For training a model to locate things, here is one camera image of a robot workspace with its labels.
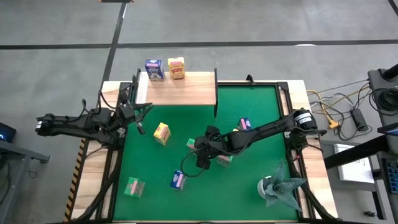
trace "yellow box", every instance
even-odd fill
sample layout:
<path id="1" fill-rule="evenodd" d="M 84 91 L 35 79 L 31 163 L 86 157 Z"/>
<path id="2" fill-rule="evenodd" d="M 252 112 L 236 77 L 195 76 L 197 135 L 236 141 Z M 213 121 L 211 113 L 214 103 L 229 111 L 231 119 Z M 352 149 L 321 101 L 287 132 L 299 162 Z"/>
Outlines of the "yellow box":
<path id="1" fill-rule="evenodd" d="M 169 139 L 170 135 L 172 135 L 172 133 L 170 132 L 169 126 L 164 123 L 160 123 L 154 133 L 156 141 L 164 146 L 166 145 L 166 142 Z"/>
<path id="2" fill-rule="evenodd" d="M 172 79 L 182 79 L 185 77 L 184 58 L 169 58 L 167 60 Z"/>

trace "yellow and black hazard tape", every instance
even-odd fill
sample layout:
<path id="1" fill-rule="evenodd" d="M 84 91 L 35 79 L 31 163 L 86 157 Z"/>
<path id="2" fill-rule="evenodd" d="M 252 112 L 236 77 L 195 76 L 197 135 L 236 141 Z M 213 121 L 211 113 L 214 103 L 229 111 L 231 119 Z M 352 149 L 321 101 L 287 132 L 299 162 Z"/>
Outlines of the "yellow and black hazard tape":
<path id="1" fill-rule="evenodd" d="M 75 205 L 76 193 L 80 183 L 81 171 L 83 170 L 84 160 L 88 148 L 88 140 L 81 139 L 79 152 L 76 158 L 75 170 L 73 171 L 72 184 L 70 185 L 70 192 L 67 200 L 67 209 L 65 210 L 64 222 L 67 222 L 72 217 L 73 206 Z"/>

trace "power adapter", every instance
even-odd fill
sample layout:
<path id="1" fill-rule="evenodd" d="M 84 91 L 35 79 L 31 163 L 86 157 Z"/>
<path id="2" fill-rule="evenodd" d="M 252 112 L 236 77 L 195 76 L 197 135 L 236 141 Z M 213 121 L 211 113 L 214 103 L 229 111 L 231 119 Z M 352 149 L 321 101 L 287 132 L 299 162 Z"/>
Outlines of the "power adapter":
<path id="1" fill-rule="evenodd" d="M 367 131 L 369 129 L 360 109 L 354 109 L 349 112 L 351 113 L 351 117 L 353 118 L 358 131 Z"/>

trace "gray floor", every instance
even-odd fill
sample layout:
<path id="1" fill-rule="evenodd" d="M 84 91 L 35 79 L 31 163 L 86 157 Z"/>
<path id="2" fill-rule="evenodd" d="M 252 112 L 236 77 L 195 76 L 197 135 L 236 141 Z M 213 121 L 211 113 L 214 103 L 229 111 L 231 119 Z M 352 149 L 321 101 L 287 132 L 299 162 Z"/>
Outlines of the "gray floor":
<path id="1" fill-rule="evenodd" d="M 119 9 L 120 4 L 95 0 L 0 0 L 0 45 L 108 44 Z M 387 0 L 137 0 L 127 7 L 119 42 L 398 39 L 397 25 Z M 94 106 L 108 52 L 0 50 L 0 122 L 17 128 L 17 145 L 51 155 L 47 165 L 32 163 L 39 175 L 26 178 L 10 223 L 62 220 L 79 140 L 36 136 L 35 117 L 78 114 L 82 98 Z M 258 80 L 302 79 L 307 89 L 322 90 L 364 80 L 370 69 L 393 66 L 398 45 L 118 49 L 109 79 L 130 80 L 145 59 L 176 56 L 185 57 L 187 70 L 217 67 L 220 80 L 241 80 L 250 73 Z M 361 85 L 338 91 L 351 93 Z M 342 102 L 337 108 L 349 105 Z M 369 125 L 381 125 L 367 101 L 361 109 Z M 326 119 L 316 117 L 326 129 Z M 344 131 L 353 130 L 347 121 Z M 374 130 L 353 141 L 375 136 Z M 332 133 L 324 139 L 338 140 Z M 340 218 L 387 223 L 362 215 L 374 210 L 370 193 L 333 189 L 333 195 Z"/>

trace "green table surface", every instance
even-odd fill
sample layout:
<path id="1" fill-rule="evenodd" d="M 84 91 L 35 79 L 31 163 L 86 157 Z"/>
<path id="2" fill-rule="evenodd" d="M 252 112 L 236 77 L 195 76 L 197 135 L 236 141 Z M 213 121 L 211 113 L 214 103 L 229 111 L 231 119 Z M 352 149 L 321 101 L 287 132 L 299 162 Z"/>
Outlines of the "green table surface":
<path id="1" fill-rule="evenodd" d="M 188 139 L 203 135 L 208 125 L 227 133 L 242 117 L 249 117 L 253 127 L 280 118 L 273 86 L 219 86 L 218 103 L 217 118 L 212 106 L 155 106 L 143 123 L 146 135 L 141 136 L 135 126 L 129 128 L 114 220 L 297 220 L 293 208 L 280 202 L 266 207 L 257 192 L 259 180 L 272 175 L 279 160 L 285 160 L 282 134 L 255 142 L 229 167 L 213 160 L 201 176 L 188 178 L 182 191 L 170 187 L 174 171 L 191 152 Z M 160 122 L 171 131 L 166 146 L 153 137 Z M 195 162 L 195 155 L 189 157 L 185 172 L 200 171 Z M 141 198 L 123 194 L 129 177 L 146 183 Z"/>

